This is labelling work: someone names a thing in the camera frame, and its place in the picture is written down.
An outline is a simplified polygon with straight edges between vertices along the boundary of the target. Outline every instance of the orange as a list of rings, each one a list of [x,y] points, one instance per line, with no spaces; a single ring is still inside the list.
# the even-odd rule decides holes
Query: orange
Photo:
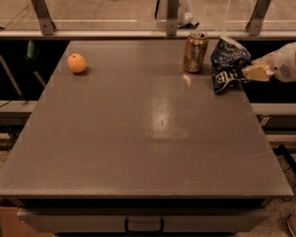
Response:
[[[70,71],[75,74],[81,73],[87,68],[86,59],[79,53],[72,53],[69,55],[67,63]]]

